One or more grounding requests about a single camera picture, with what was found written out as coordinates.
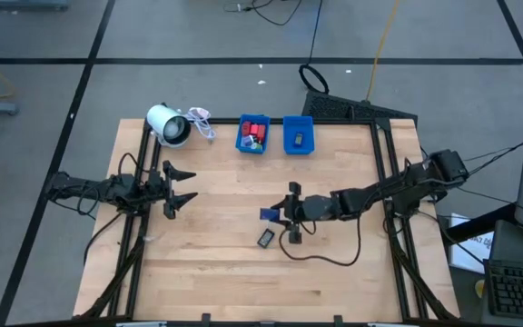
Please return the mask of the tall red block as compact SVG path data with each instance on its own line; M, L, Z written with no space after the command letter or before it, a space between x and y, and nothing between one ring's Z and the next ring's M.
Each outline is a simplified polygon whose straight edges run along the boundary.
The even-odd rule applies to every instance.
M257 144L264 145L266 139L267 127L265 124L251 124L250 136Z

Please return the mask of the white desk fan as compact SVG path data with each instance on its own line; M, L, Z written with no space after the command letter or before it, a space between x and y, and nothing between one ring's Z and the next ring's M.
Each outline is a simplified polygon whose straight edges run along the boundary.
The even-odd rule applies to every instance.
M192 130L187 118L165 104L151 107L146 121L152 127L158 143L172 148L183 146Z

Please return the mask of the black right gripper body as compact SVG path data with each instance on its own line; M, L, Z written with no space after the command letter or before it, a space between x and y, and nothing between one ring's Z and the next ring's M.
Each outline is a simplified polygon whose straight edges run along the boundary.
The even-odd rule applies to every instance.
M284 198L284 202L288 204L288 208L284 210L284 217L290 221L290 226L286 226L286 230L289 233L289 243L301 244L300 228L314 235L317 232L316 222L331 218L331 198L311 195L302 200L301 185L296 182L289 182L289 191L290 193Z

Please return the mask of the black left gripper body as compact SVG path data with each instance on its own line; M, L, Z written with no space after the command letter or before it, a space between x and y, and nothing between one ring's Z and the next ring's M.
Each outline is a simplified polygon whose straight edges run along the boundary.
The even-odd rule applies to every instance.
M146 181L149 198L154 203L158 200L165 200L168 195L167 179L161 176L156 169L151 169Z

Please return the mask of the blue plastic basket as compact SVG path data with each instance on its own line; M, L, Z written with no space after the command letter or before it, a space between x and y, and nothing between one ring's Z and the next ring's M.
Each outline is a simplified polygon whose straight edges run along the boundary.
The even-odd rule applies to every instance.
M282 121L283 148L286 154L307 155L315 150L313 118L307 115L284 116ZM293 145L296 133L303 133L303 146Z
M264 145L262 146L262 150L261 151L259 151L259 150L252 150L251 148L243 148L243 147L241 147L241 139L242 139L241 125L242 125L242 123L244 121L249 121L252 124L265 124L266 125L266 127L267 127L266 139L265 139ZM242 153L263 154L265 152L265 150L267 149L267 145L268 145L268 141L269 141L270 123L271 123L271 119L268 116L266 116L266 115L263 115L263 114L243 114L241 116L240 122L239 122L239 127L238 127L238 131L237 131L237 136L236 136L235 148L238 151L242 152Z

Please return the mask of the white paper sheet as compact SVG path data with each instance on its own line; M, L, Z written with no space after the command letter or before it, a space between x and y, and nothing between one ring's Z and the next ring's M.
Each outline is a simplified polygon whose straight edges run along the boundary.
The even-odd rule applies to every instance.
M449 247L449 265L474 273L484 273L483 261L490 255L493 232L473 236Z

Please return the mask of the black small screen device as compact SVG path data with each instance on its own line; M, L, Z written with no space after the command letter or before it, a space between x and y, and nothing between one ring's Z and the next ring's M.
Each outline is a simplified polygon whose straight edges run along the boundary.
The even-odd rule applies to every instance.
M275 232L271 229L267 228L264 230L264 232L261 234L260 238L257 241L257 244L263 248L266 249L271 244L273 238L275 236Z

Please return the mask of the black keyboard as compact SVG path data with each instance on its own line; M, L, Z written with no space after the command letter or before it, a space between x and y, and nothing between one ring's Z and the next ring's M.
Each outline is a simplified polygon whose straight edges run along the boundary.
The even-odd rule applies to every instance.
M486 260L489 311L496 316L523 319L523 263Z

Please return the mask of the black perforated panel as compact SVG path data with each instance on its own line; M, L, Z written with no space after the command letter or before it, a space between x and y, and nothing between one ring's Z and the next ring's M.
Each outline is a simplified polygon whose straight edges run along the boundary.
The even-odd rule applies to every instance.
M350 121L374 120L375 118L410 119L416 124L418 117L386 107L371 104L368 101L349 99L309 91L302 108L302 115L320 119L346 119Z

